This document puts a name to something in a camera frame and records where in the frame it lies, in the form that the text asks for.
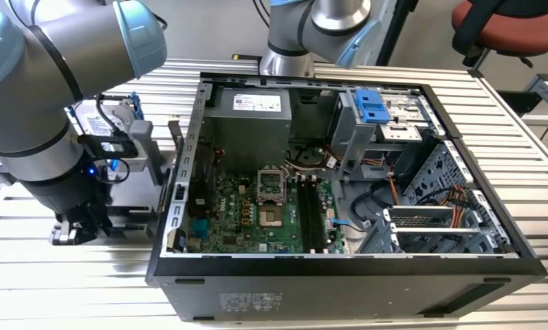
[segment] white sticker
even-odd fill
[[[336,168],[336,165],[337,165],[337,158],[331,156],[329,161],[327,162],[327,167],[333,169],[333,168]]]
[[[110,130],[109,124],[104,119],[101,118],[100,115],[89,115],[88,116],[88,130],[93,132],[93,135],[100,135],[100,136],[112,136],[113,132]]]
[[[233,110],[283,112],[283,98],[279,95],[237,94]]]

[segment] chair seat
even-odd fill
[[[456,29],[464,21],[471,6],[471,2],[464,1],[454,10],[452,23]],[[523,56],[548,52],[548,16],[515,19],[495,14],[480,33],[476,44]]]

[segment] green circuit board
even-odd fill
[[[263,188],[269,192],[279,187],[276,176],[263,179]],[[327,224],[327,209],[336,212],[336,205],[328,181],[319,183],[320,211],[324,228]],[[257,204],[257,176],[239,177],[224,176],[217,181],[216,209],[209,219],[208,239],[201,243],[204,253],[304,253],[301,238],[301,221],[299,210],[297,182],[287,181],[287,202],[283,206],[276,204]],[[271,210],[281,212],[281,222],[265,222],[275,216]],[[327,248],[329,253],[343,253],[343,234],[337,228],[336,242]]]

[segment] white wall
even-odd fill
[[[462,0],[419,1],[400,35],[391,66],[467,69],[462,64],[463,55],[451,46],[451,12],[460,2]],[[480,71],[498,89],[522,90],[537,74],[548,73],[548,53],[531,58],[531,61],[534,69],[518,58],[491,52]]]
[[[13,17],[0,0],[0,10]],[[257,14],[252,0],[141,0],[169,22],[166,41],[171,58],[229,60],[233,54],[263,56],[268,50],[268,27]],[[374,15],[380,16],[386,1],[372,0]],[[264,0],[269,9],[269,0]],[[386,15],[390,21],[391,12]],[[390,22],[383,26],[382,36]],[[383,38],[372,51],[376,59]]]

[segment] metal workbench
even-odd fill
[[[169,60],[166,65],[114,91],[136,90],[154,137],[173,147],[169,120],[187,123],[199,73],[256,73],[256,62]],[[479,160],[518,225],[548,269],[548,150],[506,105],[491,85],[466,71],[364,67],[347,71],[317,64],[320,78],[427,83],[435,89],[464,141]],[[0,328],[153,329],[181,323],[161,290],[144,281],[152,243],[53,247],[53,213],[14,185],[0,188]],[[221,324],[244,328],[548,330],[548,277],[460,320],[376,323],[261,322]]]

